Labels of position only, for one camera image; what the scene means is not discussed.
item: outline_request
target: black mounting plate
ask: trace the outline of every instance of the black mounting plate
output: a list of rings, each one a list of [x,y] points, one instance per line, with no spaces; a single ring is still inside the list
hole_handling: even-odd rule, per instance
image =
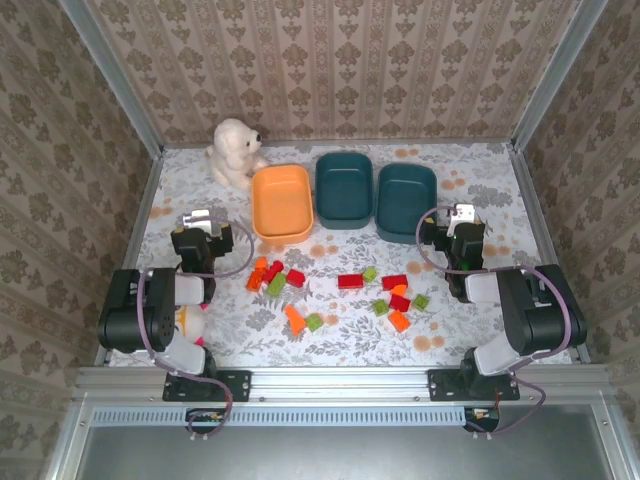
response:
[[[249,401],[250,370],[218,370],[215,378],[229,387],[234,402]],[[225,398],[222,389],[211,383],[196,382],[167,374],[162,400],[165,402],[224,402]]]
[[[520,390],[511,386],[508,375],[478,377],[472,388],[465,388],[459,368],[442,368],[427,371],[429,396],[432,402],[465,402],[496,400],[496,390],[500,401],[519,400]]]

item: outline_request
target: red block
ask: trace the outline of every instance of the red block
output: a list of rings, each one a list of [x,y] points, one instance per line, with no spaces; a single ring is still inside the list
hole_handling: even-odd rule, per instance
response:
[[[398,310],[400,312],[406,312],[409,310],[411,300],[401,297],[400,295],[391,295],[391,301],[389,302],[389,308]]]
[[[382,289],[391,290],[398,285],[409,285],[406,275],[391,275],[390,277],[382,277]]]
[[[287,273],[287,283],[294,287],[300,288],[306,280],[304,273],[294,270],[293,268]]]
[[[364,287],[364,278],[362,278],[361,273],[353,275],[338,275],[338,288],[340,290],[362,287]]]
[[[280,260],[276,260],[275,262],[273,262],[273,265],[269,267],[269,270],[267,270],[267,273],[264,274],[264,277],[262,277],[262,280],[264,282],[271,283],[271,280],[273,280],[273,277],[275,277],[276,274],[280,273],[282,270],[284,270],[284,265]]]

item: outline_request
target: wire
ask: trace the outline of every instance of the wire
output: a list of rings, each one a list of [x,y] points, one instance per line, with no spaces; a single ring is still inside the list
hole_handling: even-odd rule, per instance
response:
[[[498,271],[504,271],[504,270],[526,270],[527,272],[537,277],[540,281],[542,281],[542,283],[545,284],[545,286],[551,291],[551,293],[553,293],[553,296],[556,298],[556,300],[558,301],[558,305],[560,306],[560,311],[562,312],[562,318],[564,320],[564,335],[562,337],[562,342],[560,342],[560,345],[558,345],[558,347],[556,347],[555,349],[549,352],[534,353],[532,356],[525,358],[522,361],[518,362],[516,365],[512,366],[510,371],[507,372],[507,375],[509,375],[509,377],[513,381],[520,383],[521,385],[524,385],[526,387],[529,387],[533,390],[536,390],[537,392],[540,392],[541,396],[540,396],[540,400],[538,400],[538,403],[536,403],[534,407],[531,410],[529,410],[520,419],[518,419],[517,421],[515,421],[509,426],[506,426],[504,428],[494,430],[493,432],[491,432],[491,435],[499,435],[501,433],[506,433],[510,431],[512,428],[520,425],[526,419],[531,417],[531,415],[536,413],[540,409],[540,407],[542,407],[542,404],[545,402],[547,398],[547,394],[545,393],[545,391],[542,388],[538,387],[537,385],[534,385],[533,383],[529,383],[525,380],[522,380],[516,377],[515,372],[516,370],[524,367],[525,365],[529,365],[534,360],[551,357],[553,355],[556,355],[562,352],[567,348],[567,346],[569,346],[569,341],[571,340],[571,317],[569,316],[569,308],[567,306],[567,302],[564,300],[564,298],[562,298],[562,294],[556,288],[556,286],[553,283],[551,283],[551,280],[549,280],[546,276],[544,276],[542,273],[536,270],[535,267],[531,267],[529,265],[515,265],[512,267],[483,268],[480,270],[452,270],[450,268],[445,268],[440,265],[437,265],[436,263],[431,261],[431,259],[427,256],[424,250],[422,250],[422,246],[420,244],[420,229],[422,227],[422,223],[427,219],[427,217],[429,217],[429,215],[441,210],[453,212],[453,215],[456,215],[457,213],[456,208],[452,206],[441,205],[441,206],[434,207],[428,210],[424,215],[422,215],[416,227],[416,247],[418,247],[418,251],[420,252],[420,255],[422,256],[425,262],[427,262],[436,270],[440,270],[441,272],[449,273],[451,275],[471,275],[476,273],[490,273],[490,272],[498,272]],[[479,432],[486,433],[487,436],[489,436],[489,432],[485,431],[483,428],[476,425],[475,423],[467,422],[467,424],[471,425]]]
[[[217,223],[228,223],[228,224],[233,225],[233,226],[237,227],[238,229],[240,229],[247,236],[247,238],[249,239],[249,245],[250,245],[250,248],[251,248],[251,251],[249,252],[249,258],[247,259],[247,261],[240,268],[237,268],[236,270],[233,270],[231,272],[206,273],[206,274],[205,273],[176,273],[176,275],[182,275],[182,276],[185,276],[185,277],[201,277],[201,278],[225,278],[225,277],[230,277],[232,275],[235,275],[235,274],[241,272],[243,269],[245,269],[251,263],[251,260],[253,259],[253,254],[254,254],[254,251],[255,251],[255,244],[254,244],[253,237],[251,236],[251,233],[249,232],[249,230],[247,230],[240,223],[234,222],[234,221],[231,221],[231,220],[226,220],[226,219],[223,219],[223,218],[218,218],[218,217],[213,217],[213,216],[209,216],[209,217],[203,218],[203,220],[207,220],[207,219],[211,220],[213,222],[217,222]],[[222,389],[222,391],[224,392],[225,403],[226,403],[225,412],[224,412],[224,415],[222,416],[222,419],[218,423],[218,425],[211,432],[209,432],[207,434],[208,436],[215,435],[216,433],[218,433],[222,429],[224,424],[229,420],[229,417],[231,416],[231,409],[233,408],[233,394],[231,393],[231,390],[229,390],[229,387],[227,387],[221,381],[216,380],[215,378],[199,377],[199,376],[193,375],[191,373],[187,373],[187,372],[183,372],[181,370],[177,370],[177,369],[173,368],[172,366],[162,362],[162,360],[156,358],[156,352],[155,352],[155,350],[153,350],[153,347],[151,346],[151,342],[149,341],[149,336],[147,335],[147,330],[146,330],[146,326],[145,326],[145,323],[144,323],[144,312],[143,312],[144,283],[146,281],[147,276],[152,271],[153,271],[152,268],[145,268],[145,269],[142,270],[142,272],[140,272],[140,278],[138,279],[138,289],[137,289],[137,292],[136,292],[136,314],[137,314],[137,317],[138,317],[138,327],[140,329],[140,337],[142,338],[142,343],[144,345],[144,348],[149,353],[149,357],[151,358],[151,360],[153,361],[153,363],[157,367],[162,368],[163,370],[166,370],[167,372],[169,372],[170,374],[172,374],[174,376],[186,378],[186,379],[192,380],[194,382],[211,383],[211,384],[217,386],[218,388]],[[193,428],[192,428],[192,424],[193,424],[193,419],[194,418],[195,418],[194,416],[191,416],[189,418],[189,422],[187,424],[187,430],[192,435],[195,434],[195,432],[193,431]]]

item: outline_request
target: orange block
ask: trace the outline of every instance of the orange block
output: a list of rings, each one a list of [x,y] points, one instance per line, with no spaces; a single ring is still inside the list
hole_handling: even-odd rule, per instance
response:
[[[258,260],[256,260],[256,266],[255,266],[255,270],[259,271],[262,270],[263,272],[267,271],[267,259],[266,257],[260,257]]]
[[[396,327],[398,333],[404,332],[407,328],[411,326],[407,317],[405,317],[402,312],[395,311],[391,315],[389,315],[389,321]]]
[[[293,308],[291,305],[287,305],[284,309],[284,313],[289,317],[289,325],[291,325],[291,331],[294,335],[299,335],[302,330],[304,330],[307,326],[307,323],[302,318],[302,315],[298,313],[298,311]]]
[[[406,285],[396,285],[395,287],[393,287],[391,289],[391,293],[395,294],[395,295],[400,295],[401,297],[404,297],[404,294],[407,292],[407,286]]]
[[[263,276],[264,272],[254,270],[249,277],[249,281],[247,282],[247,290],[249,290],[250,292],[259,292]]]

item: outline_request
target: plastic bowl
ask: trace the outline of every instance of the plastic bowl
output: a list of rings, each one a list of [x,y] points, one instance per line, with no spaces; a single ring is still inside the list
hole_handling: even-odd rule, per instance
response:
[[[373,214],[373,166],[366,155],[335,152],[316,163],[316,211],[333,230],[356,230]]]
[[[436,176],[430,168],[394,163],[380,170],[376,225],[378,235],[393,243],[415,243],[416,226],[436,206]]]
[[[309,174],[298,165],[263,168],[251,182],[253,229],[269,245],[304,242],[313,227]]]

